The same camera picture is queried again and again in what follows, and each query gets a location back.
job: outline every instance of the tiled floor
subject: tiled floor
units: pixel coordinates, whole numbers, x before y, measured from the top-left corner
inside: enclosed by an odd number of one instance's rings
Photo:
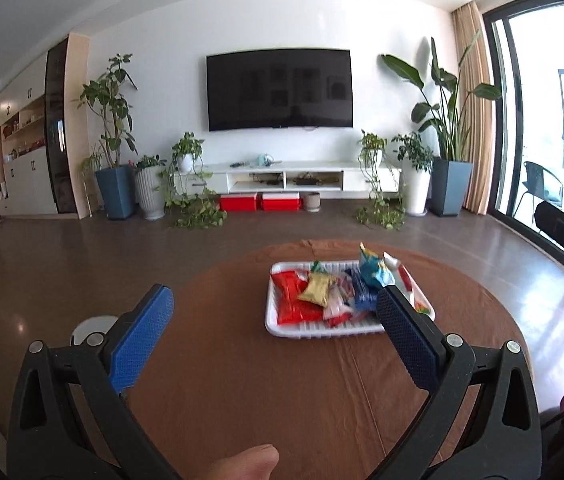
[[[356,201],[319,214],[240,213],[222,228],[187,231],[147,222],[13,220],[0,224],[0,430],[28,344],[68,343],[83,319],[132,309],[156,282],[177,289],[239,254],[305,238],[381,241],[465,272],[513,315],[530,349],[540,409],[564,392],[564,270],[491,217],[409,218],[399,232],[353,219]]]

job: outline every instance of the black tv screen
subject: black tv screen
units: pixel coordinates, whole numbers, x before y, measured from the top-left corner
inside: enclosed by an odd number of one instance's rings
[[[210,131],[353,127],[351,53],[281,48],[206,58]]]

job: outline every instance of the sliding glass door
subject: sliding glass door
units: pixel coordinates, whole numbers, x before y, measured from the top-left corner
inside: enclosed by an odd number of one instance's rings
[[[520,0],[484,19],[503,90],[489,212],[563,260],[534,211],[564,211],[564,0]]]

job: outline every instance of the beige curtain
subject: beige curtain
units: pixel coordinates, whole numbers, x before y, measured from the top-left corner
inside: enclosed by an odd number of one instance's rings
[[[466,89],[473,89],[479,83],[491,82],[491,70],[486,51],[484,24],[475,2],[466,4],[453,14],[456,32],[457,56],[462,56],[464,49],[471,43],[475,32],[482,34],[464,61],[460,80],[459,102],[464,102]],[[473,173],[469,182],[464,207],[474,213],[484,215],[489,204],[493,158],[495,150],[494,104],[485,99],[470,96],[466,102],[466,120],[471,127],[466,146],[465,160],[473,163]]]

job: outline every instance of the brown tablecloth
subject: brown tablecloth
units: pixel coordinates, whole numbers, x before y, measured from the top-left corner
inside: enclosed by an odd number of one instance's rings
[[[499,348],[523,342],[502,305],[468,276],[406,250],[367,244],[401,259],[436,310],[443,333]],[[358,244],[308,240],[220,264],[175,297],[175,314],[129,405],[185,478],[220,458],[271,443],[273,479],[364,479],[426,399],[384,334],[292,340],[264,327],[268,273],[281,261],[356,259]],[[454,449],[470,390],[438,460]]]

